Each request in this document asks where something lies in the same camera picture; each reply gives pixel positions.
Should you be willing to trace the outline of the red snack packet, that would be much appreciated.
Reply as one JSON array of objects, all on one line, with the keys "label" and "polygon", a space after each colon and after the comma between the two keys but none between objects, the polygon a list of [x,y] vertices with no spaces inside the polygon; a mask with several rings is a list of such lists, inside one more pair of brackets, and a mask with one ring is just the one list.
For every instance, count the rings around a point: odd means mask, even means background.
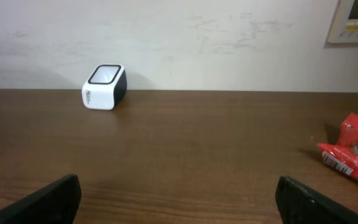
[{"label": "red snack packet", "polygon": [[342,123],[335,145],[319,143],[323,163],[358,180],[358,115],[351,113]]}]

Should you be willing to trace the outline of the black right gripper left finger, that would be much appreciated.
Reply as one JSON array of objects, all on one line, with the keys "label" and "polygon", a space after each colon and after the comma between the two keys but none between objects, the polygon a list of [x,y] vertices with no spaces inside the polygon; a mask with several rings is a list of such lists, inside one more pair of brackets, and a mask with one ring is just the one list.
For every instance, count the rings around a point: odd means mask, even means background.
[{"label": "black right gripper left finger", "polygon": [[68,174],[0,210],[0,224],[72,224],[81,201],[76,174]]}]

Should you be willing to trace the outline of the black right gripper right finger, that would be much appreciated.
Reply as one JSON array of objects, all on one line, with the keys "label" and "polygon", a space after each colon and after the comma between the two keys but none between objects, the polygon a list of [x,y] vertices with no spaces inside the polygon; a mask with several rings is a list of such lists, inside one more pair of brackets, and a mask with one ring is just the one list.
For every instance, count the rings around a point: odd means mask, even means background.
[{"label": "black right gripper right finger", "polygon": [[358,213],[289,176],[279,178],[275,201],[283,224],[358,224]]}]

